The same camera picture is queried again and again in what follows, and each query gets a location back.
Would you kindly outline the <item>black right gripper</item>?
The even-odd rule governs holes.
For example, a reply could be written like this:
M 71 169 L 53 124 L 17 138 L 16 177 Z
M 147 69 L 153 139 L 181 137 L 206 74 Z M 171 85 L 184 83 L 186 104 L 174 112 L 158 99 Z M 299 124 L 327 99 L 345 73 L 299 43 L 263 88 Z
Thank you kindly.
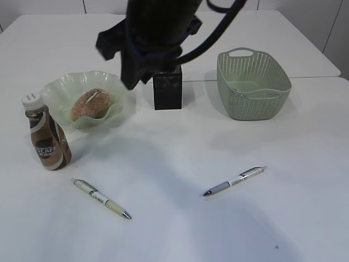
M 98 34 L 95 44 L 104 60 L 121 51 L 121 81 L 133 90 L 139 81 L 146 84 L 153 73 L 148 62 L 136 54 L 165 52 L 197 33 L 202 22 L 195 16 L 201 1 L 129 1 L 126 17 Z

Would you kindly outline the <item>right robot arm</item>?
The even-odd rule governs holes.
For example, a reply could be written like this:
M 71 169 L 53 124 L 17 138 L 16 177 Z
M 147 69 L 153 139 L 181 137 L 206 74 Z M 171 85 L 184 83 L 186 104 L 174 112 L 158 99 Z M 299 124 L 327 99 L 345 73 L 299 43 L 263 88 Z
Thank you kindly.
M 181 44 L 196 34 L 201 20 L 196 12 L 201 1 L 128 1 L 125 19 L 98 34 L 96 49 L 108 61 L 121 55 L 121 82 L 128 90 L 138 82 L 146 84 L 154 75 L 171 73 L 210 49 L 223 35 L 245 1 L 234 1 L 229 8 L 207 1 L 208 7 L 224 15 L 214 31 L 197 48 L 182 53 Z

